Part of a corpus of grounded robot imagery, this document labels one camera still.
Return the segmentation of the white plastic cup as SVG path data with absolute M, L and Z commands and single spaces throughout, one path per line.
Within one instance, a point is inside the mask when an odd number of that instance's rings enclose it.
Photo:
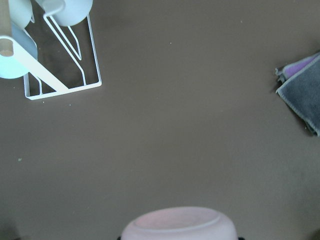
M 93 0 L 36 0 L 45 16 L 53 17 L 58 25 L 74 26 L 90 13 Z

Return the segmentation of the light blue plastic cup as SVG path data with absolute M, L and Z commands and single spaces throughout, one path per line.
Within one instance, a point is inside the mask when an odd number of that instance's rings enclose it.
M 35 41 L 25 31 L 11 22 L 11 32 L 17 41 L 33 58 L 38 59 L 38 49 Z M 21 65 L 13 56 L 0 56 L 0 77 L 4 79 L 16 79 L 28 73 L 28 69 Z

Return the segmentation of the pink plastic cup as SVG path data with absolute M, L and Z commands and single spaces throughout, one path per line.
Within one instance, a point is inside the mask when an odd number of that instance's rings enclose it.
M 152 211 L 131 221 L 122 240 L 237 240 L 232 220 L 217 210 L 183 206 Z

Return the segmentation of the grey plastic cup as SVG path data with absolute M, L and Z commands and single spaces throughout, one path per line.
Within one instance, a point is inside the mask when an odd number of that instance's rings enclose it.
M 33 7 L 30 0 L 9 0 L 11 21 L 20 29 L 25 29 L 29 23 L 34 23 Z

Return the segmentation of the grey folded cloth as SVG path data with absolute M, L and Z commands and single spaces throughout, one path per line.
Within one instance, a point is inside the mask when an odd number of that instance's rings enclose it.
M 280 98 L 301 118 L 309 131 L 320 136 L 320 53 L 275 70 Z

